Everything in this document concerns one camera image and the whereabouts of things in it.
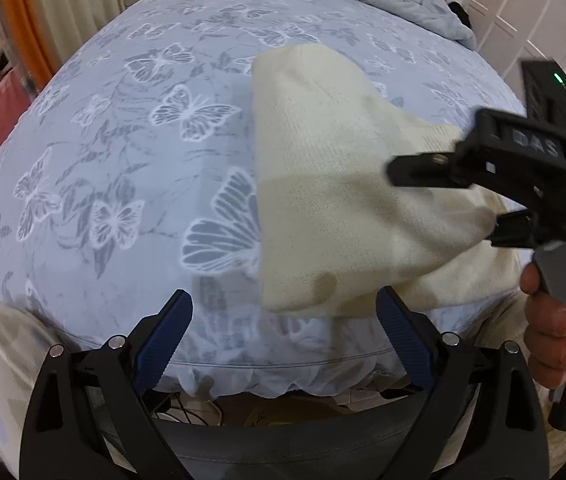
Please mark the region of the person's right hand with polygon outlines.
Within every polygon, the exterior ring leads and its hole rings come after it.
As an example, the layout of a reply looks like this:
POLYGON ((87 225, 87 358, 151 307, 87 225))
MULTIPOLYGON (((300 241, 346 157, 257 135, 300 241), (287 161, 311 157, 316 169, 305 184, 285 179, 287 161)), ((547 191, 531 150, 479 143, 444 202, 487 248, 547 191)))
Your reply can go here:
POLYGON ((527 296, 524 344, 530 375, 550 390, 566 382, 566 305, 543 292, 537 266, 528 263, 520 287, 527 296))

